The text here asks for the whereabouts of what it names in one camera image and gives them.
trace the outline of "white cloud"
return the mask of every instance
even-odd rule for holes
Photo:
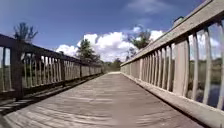
[[[77,52],[78,48],[74,47],[74,46],[68,46],[66,44],[62,44],[60,45],[56,52],[64,52],[65,55],[69,55],[69,56],[75,56],[76,52]]]
[[[127,8],[139,13],[156,13],[170,8],[170,5],[161,0],[132,0]]]
[[[127,34],[137,34],[141,29],[141,27],[136,26],[127,32],[111,32],[103,35],[86,34],[83,38],[90,41],[91,47],[96,54],[101,56],[101,60],[113,61],[116,58],[120,58],[124,61],[131,47],[137,51],[137,48],[127,41]],[[153,30],[151,34],[152,39],[155,40],[161,36],[162,31]],[[65,54],[74,56],[78,49],[77,46],[60,45],[56,51],[64,51]]]
[[[152,30],[150,39],[156,40],[157,38],[159,38],[162,35],[163,35],[163,31]]]
[[[133,28],[132,31],[133,31],[134,33],[139,33],[139,32],[141,32],[141,27],[140,27],[140,26],[136,26],[136,27]]]

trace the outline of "green tree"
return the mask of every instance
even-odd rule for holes
[[[151,33],[150,31],[142,31],[138,34],[137,37],[129,37],[129,41],[138,49],[145,48],[150,40]]]
[[[91,62],[100,62],[100,55],[92,50],[90,42],[87,39],[81,41],[80,47],[78,47],[78,58],[81,60],[88,60]]]
[[[25,22],[20,23],[14,27],[14,37],[19,42],[26,42],[32,44],[32,40],[37,35],[37,31],[34,32],[33,26],[28,26]]]
[[[122,64],[119,58],[116,58],[112,64],[114,70],[120,70],[120,65]]]

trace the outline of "tree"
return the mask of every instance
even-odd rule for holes
[[[121,60],[116,58],[112,64],[114,70],[120,70]]]
[[[90,46],[90,42],[87,39],[81,41],[80,47],[78,47],[78,58],[81,60],[88,60],[91,62],[99,62],[100,55],[96,55]]]
[[[25,22],[20,23],[14,27],[14,37],[19,42],[26,42],[32,44],[32,40],[37,35],[37,31],[34,32],[33,26],[28,26]]]
[[[32,44],[32,40],[34,39],[34,37],[37,35],[37,31],[34,32],[34,28],[33,26],[28,26],[25,22],[19,23],[18,26],[14,27],[14,38],[17,40],[18,43],[29,43]],[[27,64],[27,65],[32,65],[32,68],[35,68],[35,63],[34,61],[37,62],[37,69],[39,70],[39,62],[41,62],[41,67],[44,66],[44,63],[41,59],[40,55],[36,55],[33,54],[31,56],[31,54],[21,54],[21,60],[23,62],[23,64]],[[30,74],[30,66],[26,66],[26,70],[27,70],[27,75],[31,75]]]
[[[129,37],[128,40],[138,49],[145,48],[150,42],[150,31],[142,31],[137,37]]]

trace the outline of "cloud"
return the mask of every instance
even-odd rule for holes
[[[75,56],[76,52],[77,52],[78,48],[74,47],[74,46],[68,46],[66,44],[62,44],[60,45],[56,52],[64,52],[65,55],[69,55],[69,56]]]
[[[127,8],[138,13],[156,13],[170,8],[170,5],[162,0],[132,0]]]
[[[134,48],[136,51],[137,48],[127,41],[128,34],[138,34],[141,32],[142,27],[135,26],[133,29],[125,30],[122,32],[110,32],[102,35],[98,34],[86,34],[83,39],[90,41],[90,46],[101,56],[103,61],[113,61],[116,58],[120,58],[122,61],[125,61],[126,56],[128,55],[128,50]],[[162,31],[152,30],[152,39],[155,40],[162,35]],[[77,43],[77,46],[68,46],[60,45],[57,52],[64,51],[65,54],[74,56],[80,46],[81,41]]]
[[[163,31],[161,31],[161,30],[159,30],[159,31],[158,30],[152,30],[150,39],[156,40],[156,39],[158,39],[162,35],[163,35]]]
[[[199,59],[205,60],[206,59],[205,35],[197,34],[197,40],[198,40]],[[211,43],[213,59],[221,57],[220,43],[212,37],[210,37],[210,43]],[[189,44],[190,44],[190,59],[194,60],[194,45],[193,45],[193,36],[192,35],[189,36]]]

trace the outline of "railing post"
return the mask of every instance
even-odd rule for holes
[[[11,84],[12,88],[15,90],[16,100],[23,98],[23,85],[22,85],[22,53],[15,49],[10,50],[10,63],[11,63]]]
[[[65,63],[63,59],[60,59],[60,71],[61,71],[61,81],[62,81],[62,86],[65,86]]]
[[[189,42],[187,38],[180,40],[176,46],[175,74],[173,92],[184,95],[188,88],[189,77]]]
[[[140,59],[140,64],[139,64],[139,79],[142,80],[142,64],[143,64],[143,59]]]
[[[80,60],[80,65],[79,65],[79,70],[80,70],[80,79],[82,80],[82,61]]]

